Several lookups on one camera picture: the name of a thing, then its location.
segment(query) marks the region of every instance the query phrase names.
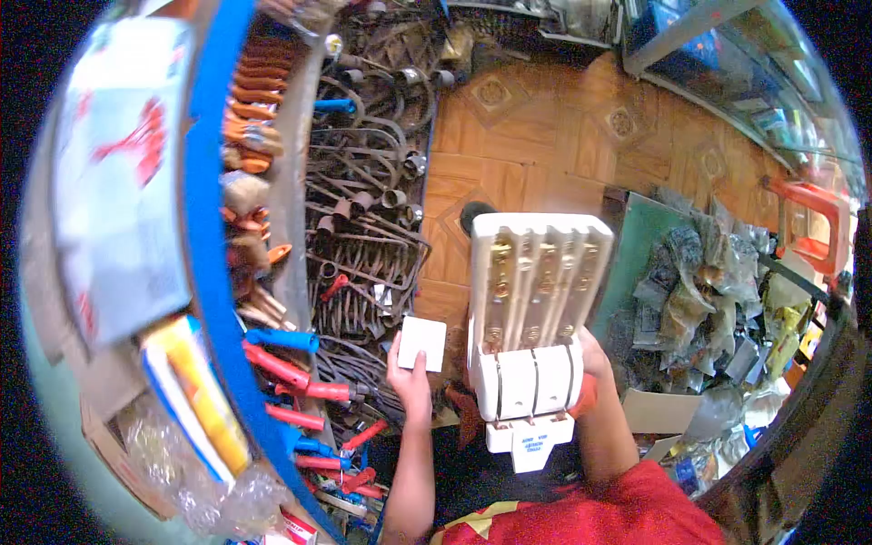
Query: black object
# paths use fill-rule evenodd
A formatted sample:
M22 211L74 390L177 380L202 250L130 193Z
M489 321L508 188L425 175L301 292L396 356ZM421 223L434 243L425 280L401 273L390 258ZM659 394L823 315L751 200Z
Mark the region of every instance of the black object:
M482 214L493 214L498 210L484 201L470 201L464 205L460 211L460 228L467 236L473 235L473 220L475 216Z

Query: packaged item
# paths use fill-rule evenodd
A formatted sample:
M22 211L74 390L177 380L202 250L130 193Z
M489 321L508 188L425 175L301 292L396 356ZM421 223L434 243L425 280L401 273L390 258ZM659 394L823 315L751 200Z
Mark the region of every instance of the packaged item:
M291 542L297 545L315 545L317 542L318 532L310 524L301 521L293 514L282 510L284 519L284 531L290 538Z
M191 316L175 318L148 333L141 345L166 354L212 446L230 472L239 475L251 463L249 445L212 374L200 324Z

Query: red plastic stool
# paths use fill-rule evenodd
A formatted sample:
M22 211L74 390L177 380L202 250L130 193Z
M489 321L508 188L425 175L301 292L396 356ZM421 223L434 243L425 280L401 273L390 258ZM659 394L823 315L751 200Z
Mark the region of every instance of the red plastic stool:
M779 197L779 238L785 243L787 243L789 233L785 219L784 200L795 202L827 218L829 244L813 238L800 237L796 239L792 249L797 254L802 255L819 273L823 275L839 274L848 262L851 213L848 203L838 195L810 183L788 183L780 178L770 178L769 176L763 176L760 181L763 188Z

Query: blue handle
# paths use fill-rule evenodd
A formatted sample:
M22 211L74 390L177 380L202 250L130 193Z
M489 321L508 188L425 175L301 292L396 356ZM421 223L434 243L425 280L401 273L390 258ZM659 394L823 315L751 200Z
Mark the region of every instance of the blue handle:
M294 450L304 450L311 453L318 453L326 458L336 458L337 456L333 453L333 449L329 446L326 446L324 443L319 441L318 439L309 439L308 437L303 437L296 441L296 446L294 446Z
M339 458L341 460L339 462L340 467L351 469L351 459L336 456L332 448L317 439L304 437L300 430L290 424L282 427L282 441L284 442L284 449L288 454L288 458L293 457L296 451L306 451L317 453L324 458Z
M245 340L252 344L275 344L285 348L305 350L312 354L318 351L320 345L318 335L299 331L248 330L245 333Z
M364 496L362 494L358 494L357 492L352 492L351 494L343 494L342 490L334 490L331 494L336 495L336 497L341 498L345 501L350 501L351 503L357 503L358 505L364 502Z
M330 99L330 100L316 100L315 101L315 111L320 113L329 113L329 112L344 112L344 113L354 113L358 110L358 107L355 106L354 100L351 99Z

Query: white card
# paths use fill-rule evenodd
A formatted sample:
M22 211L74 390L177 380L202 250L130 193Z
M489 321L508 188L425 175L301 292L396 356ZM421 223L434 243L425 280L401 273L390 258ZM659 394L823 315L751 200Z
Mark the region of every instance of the white card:
M403 318L403 339L399 343L398 364L403 369L414 369L419 351L427 355L427 370L442 371L442 352L445 350L444 322L434 322L407 316Z

